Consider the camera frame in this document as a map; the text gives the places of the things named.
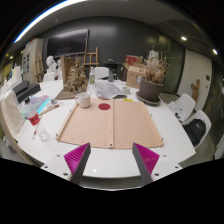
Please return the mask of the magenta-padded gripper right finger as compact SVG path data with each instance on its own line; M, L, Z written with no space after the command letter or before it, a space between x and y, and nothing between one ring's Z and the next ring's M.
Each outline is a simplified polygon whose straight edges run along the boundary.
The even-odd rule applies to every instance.
M132 153L136 160L143 185L147 185L182 169L168 155L159 155L152 150L134 143Z

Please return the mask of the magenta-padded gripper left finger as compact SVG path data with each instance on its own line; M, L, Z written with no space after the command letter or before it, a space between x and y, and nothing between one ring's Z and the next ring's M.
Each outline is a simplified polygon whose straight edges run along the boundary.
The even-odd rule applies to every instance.
M42 166L42 169L79 185L90 153L91 146L86 143L65 155L55 155Z

